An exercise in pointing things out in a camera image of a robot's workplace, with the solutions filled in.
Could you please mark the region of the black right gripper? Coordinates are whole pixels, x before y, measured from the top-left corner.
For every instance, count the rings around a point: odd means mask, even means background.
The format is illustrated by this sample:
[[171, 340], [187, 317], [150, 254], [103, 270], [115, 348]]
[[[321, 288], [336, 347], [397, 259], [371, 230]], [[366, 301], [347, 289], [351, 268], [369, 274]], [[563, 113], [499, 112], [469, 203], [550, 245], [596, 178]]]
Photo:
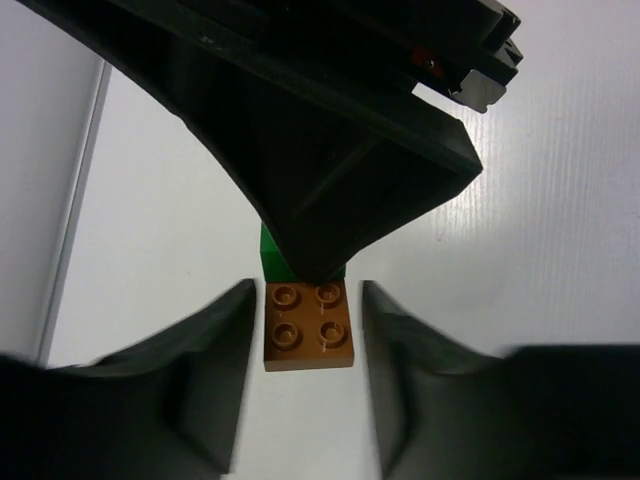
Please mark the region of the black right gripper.
[[331, 58], [358, 75], [422, 84], [478, 113], [506, 93], [521, 19], [499, 1], [254, 1], [272, 50]]

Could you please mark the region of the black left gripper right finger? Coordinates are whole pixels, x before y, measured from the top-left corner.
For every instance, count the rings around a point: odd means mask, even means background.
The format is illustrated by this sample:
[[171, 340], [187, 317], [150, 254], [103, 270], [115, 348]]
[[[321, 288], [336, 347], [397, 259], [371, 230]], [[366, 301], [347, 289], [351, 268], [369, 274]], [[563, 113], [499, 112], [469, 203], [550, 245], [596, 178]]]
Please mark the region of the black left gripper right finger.
[[386, 479], [635, 479], [639, 349], [529, 345], [493, 357], [361, 287]]

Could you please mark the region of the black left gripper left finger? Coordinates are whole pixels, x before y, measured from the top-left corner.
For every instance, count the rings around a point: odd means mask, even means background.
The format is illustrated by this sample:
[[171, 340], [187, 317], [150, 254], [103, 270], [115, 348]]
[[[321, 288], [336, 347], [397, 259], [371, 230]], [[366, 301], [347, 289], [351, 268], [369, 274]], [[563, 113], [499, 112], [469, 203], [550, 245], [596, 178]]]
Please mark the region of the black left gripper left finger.
[[218, 479], [231, 469], [254, 332], [245, 279], [84, 366], [1, 358], [5, 479]]

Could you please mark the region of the brown square lego plate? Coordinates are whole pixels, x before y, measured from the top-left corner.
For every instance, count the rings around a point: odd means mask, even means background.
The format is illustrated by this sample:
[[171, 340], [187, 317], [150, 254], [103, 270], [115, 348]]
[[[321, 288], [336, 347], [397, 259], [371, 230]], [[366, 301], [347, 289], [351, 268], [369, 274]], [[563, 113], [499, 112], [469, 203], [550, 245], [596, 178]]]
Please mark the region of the brown square lego plate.
[[268, 283], [263, 363], [268, 372], [349, 368], [355, 352], [345, 282]]

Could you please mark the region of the green square lego brick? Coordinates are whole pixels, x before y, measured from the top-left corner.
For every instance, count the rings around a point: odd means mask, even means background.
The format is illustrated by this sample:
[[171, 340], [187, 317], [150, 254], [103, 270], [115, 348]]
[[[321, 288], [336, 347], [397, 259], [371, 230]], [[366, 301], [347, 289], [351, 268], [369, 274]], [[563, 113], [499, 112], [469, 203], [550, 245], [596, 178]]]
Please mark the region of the green square lego brick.
[[317, 284], [317, 281], [303, 280], [293, 273], [264, 223], [261, 224], [260, 231], [260, 258], [267, 283]]

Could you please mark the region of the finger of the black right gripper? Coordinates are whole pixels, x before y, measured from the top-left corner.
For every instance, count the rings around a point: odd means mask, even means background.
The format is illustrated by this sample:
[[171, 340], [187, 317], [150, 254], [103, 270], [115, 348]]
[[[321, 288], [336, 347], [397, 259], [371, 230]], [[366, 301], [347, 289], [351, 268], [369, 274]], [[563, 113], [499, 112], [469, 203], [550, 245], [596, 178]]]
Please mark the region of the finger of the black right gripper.
[[464, 125], [330, 1], [31, 1], [214, 155], [285, 263], [324, 281], [482, 171]]

